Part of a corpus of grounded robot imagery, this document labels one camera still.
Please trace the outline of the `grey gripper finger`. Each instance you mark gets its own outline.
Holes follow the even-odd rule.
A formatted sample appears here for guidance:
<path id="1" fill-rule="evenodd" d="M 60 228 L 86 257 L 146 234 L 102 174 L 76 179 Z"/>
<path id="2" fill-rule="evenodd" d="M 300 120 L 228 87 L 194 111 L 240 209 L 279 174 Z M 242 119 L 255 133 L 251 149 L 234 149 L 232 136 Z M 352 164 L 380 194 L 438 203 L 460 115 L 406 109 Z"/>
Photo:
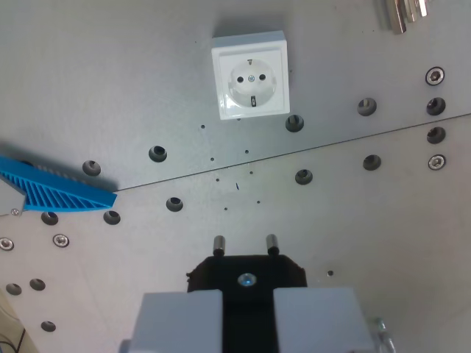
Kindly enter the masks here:
<path id="1" fill-rule="evenodd" d="M 120 352 L 222 352 L 220 291 L 147 293 Z"/>
<path id="2" fill-rule="evenodd" d="M 278 288 L 274 306 L 280 352 L 375 351 L 351 288 Z"/>

